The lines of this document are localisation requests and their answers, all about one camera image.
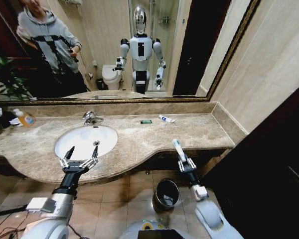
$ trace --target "tile floor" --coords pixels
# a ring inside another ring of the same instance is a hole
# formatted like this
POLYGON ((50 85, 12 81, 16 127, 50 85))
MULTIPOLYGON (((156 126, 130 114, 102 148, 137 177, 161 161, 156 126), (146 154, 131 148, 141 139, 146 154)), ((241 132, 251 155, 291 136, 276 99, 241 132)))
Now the tile floor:
MULTIPOLYGON (((0 211, 27 204, 32 197, 48 196, 56 186, 30 179, 20 180, 3 201, 0 211)), ((214 193, 209 191, 209 194, 210 199, 218 204, 214 193)), ((189 232, 199 239, 207 239, 209 236, 194 213, 195 205, 184 175, 172 171, 151 171, 150 175, 146 175, 140 171, 103 185, 79 186, 70 224, 90 239, 116 239, 131 223, 148 219, 189 232), (164 178, 170 178, 178 185, 180 200, 173 211, 156 212, 152 196, 154 188, 164 178)), ((0 231, 5 227, 17 227, 26 215, 27 212, 12 214, 0 225, 0 231)), ((38 214, 29 214, 19 228, 38 219, 38 214)), ((69 238, 78 237, 70 230, 69 238)))

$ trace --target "faucet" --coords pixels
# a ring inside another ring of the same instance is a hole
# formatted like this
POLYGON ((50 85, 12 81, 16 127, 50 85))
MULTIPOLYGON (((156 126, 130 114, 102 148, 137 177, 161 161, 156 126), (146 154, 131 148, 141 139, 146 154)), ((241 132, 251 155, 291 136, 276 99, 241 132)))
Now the faucet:
POLYGON ((83 119, 85 120, 84 124, 89 125, 91 122, 92 123, 97 123, 97 122, 103 122, 103 118, 96 117, 93 111, 87 111, 83 115, 83 119))

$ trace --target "toilet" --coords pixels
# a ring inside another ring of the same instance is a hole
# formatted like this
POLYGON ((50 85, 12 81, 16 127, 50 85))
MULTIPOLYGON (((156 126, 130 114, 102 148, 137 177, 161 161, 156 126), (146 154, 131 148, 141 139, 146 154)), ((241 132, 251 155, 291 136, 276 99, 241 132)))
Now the toilet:
POLYGON ((109 90, 118 90, 120 87, 121 71, 113 71, 116 65, 103 65, 103 81, 109 87, 109 90))

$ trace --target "trash can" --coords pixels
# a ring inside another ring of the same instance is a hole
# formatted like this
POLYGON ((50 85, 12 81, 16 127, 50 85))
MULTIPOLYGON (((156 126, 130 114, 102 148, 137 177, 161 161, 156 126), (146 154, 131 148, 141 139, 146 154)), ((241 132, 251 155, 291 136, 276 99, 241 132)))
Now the trash can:
POLYGON ((176 184, 170 179, 163 179, 156 187, 153 196, 153 203, 157 208, 168 211, 174 208, 179 199, 179 190, 176 184))
POLYGON ((100 91, 108 89, 108 86, 104 83, 102 78, 96 80, 96 86, 100 91))

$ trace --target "person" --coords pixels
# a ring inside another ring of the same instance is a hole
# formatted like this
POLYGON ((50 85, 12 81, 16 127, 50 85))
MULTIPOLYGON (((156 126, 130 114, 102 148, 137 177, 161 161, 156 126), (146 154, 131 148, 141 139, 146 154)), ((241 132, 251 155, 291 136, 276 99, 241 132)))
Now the person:
POLYGON ((18 15, 18 36, 38 50, 52 79, 45 79, 47 97, 64 97, 87 91, 76 56, 82 45, 67 26, 40 0, 21 0, 25 5, 18 15))

